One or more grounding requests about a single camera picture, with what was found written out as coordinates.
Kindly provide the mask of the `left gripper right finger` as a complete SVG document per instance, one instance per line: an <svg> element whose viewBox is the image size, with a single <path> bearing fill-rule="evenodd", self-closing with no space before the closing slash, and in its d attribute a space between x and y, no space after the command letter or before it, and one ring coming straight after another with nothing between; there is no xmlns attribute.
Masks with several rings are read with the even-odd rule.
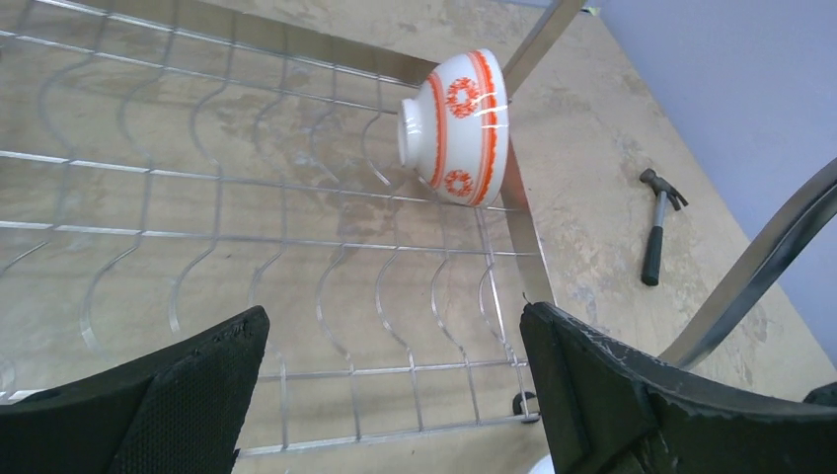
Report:
<svg viewBox="0 0 837 474"><path fill-rule="evenodd" d="M836 410L727 386L548 302L519 329L558 473L832 473Z"/></svg>

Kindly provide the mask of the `orange patterned bowl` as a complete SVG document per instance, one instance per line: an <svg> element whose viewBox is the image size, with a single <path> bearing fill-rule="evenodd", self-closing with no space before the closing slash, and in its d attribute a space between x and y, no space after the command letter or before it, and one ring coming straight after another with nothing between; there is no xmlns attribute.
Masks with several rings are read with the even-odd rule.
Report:
<svg viewBox="0 0 837 474"><path fill-rule="evenodd" d="M509 150L508 95L501 67L486 48L437 65L398 110L401 165L442 198L492 204Z"/></svg>

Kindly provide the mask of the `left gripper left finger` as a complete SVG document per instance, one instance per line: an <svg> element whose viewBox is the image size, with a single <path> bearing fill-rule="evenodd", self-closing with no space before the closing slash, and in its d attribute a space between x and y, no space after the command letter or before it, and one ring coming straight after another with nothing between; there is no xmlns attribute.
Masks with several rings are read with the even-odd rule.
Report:
<svg viewBox="0 0 837 474"><path fill-rule="evenodd" d="M4 473L229 473L270 322L193 337L1 408Z"/></svg>

